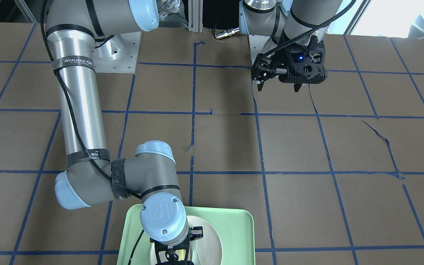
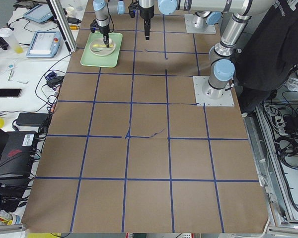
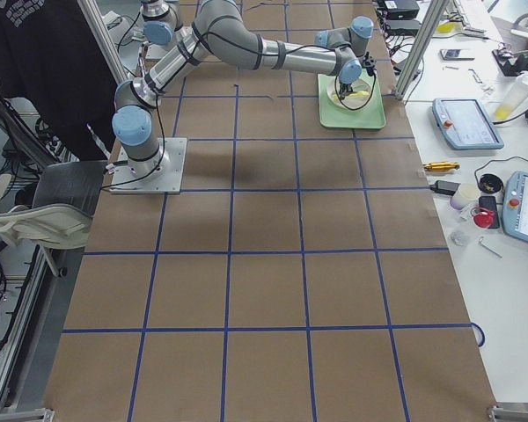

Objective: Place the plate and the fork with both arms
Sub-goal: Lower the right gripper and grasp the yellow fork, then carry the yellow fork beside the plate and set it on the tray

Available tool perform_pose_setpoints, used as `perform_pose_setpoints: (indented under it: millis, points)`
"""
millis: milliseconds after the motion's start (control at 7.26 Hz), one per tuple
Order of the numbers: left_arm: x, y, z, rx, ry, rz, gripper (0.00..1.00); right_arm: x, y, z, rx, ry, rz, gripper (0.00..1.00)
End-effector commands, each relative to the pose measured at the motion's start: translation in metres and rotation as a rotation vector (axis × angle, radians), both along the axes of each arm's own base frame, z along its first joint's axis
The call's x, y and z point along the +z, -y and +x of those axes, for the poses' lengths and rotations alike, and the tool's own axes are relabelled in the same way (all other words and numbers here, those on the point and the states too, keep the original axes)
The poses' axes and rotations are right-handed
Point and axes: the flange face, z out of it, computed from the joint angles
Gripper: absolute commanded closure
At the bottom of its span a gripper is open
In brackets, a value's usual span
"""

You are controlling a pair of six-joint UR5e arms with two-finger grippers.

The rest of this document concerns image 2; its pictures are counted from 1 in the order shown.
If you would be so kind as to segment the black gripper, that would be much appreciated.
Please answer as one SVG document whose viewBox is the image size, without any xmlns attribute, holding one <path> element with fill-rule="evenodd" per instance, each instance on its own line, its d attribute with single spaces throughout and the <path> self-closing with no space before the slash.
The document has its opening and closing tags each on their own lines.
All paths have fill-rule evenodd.
<svg viewBox="0 0 298 238">
<path fill-rule="evenodd" d="M 140 11 L 140 16 L 144 20 L 145 39 L 150 39 L 150 19 L 154 17 L 154 0 L 133 0 L 128 6 L 129 15 L 134 18 L 136 10 Z"/>
<path fill-rule="evenodd" d="M 110 27 L 109 24 L 106 24 L 104 26 L 99 26 L 96 19 L 92 21 L 90 24 L 90 30 L 92 33 L 95 33 L 96 30 L 99 30 L 99 32 L 103 35 L 103 42 L 105 47 L 109 48 L 109 33 L 110 33 Z"/>
</svg>

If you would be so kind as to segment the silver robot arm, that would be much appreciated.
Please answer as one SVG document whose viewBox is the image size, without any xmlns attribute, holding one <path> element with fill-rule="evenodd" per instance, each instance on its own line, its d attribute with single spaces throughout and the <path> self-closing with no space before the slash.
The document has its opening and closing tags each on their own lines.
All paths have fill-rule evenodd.
<svg viewBox="0 0 298 238">
<path fill-rule="evenodd" d="M 109 33 L 110 33 L 110 20 L 111 15 L 124 14 L 125 4 L 122 0 L 94 0 L 93 9 L 95 12 L 95 19 L 90 24 L 90 30 L 92 33 L 99 29 L 103 35 L 103 42 L 107 48 L 110 47 Z"/>
<path fill-rule="evenodd" d="M 231 12 L 219 43 L 210 49 L 211 76 L 202 86 L 207 98 L 217 100 L 225 93 L 225 87 L 233 78 L 235 67 L 229 60 L 248 20 L 263 13 L 273 4 L 272 0 L 159 0 L 159 11 L 170 15 L 176 10 L 202 12 Z"/>
</svg>

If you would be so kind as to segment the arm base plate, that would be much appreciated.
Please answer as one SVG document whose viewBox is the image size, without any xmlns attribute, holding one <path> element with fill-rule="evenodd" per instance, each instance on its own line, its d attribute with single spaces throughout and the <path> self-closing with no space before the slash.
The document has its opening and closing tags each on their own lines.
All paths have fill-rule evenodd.
<svg viewBox="0 0 298 238">
<path fill-rule="evenodd" d="M 208 76 L 193 76 L 193 86 L 197 106 L 234 107 L 229 83 L 224 89 L 215 89 L 209 85 Z"/>
<path fill-rule="evenodd" d="M 214 25 L 206 23 L 208 16 L 201 17 L 196 14 L 185 14 L 186 33 L 190 34 L 216 34 Z"/>
</svg>

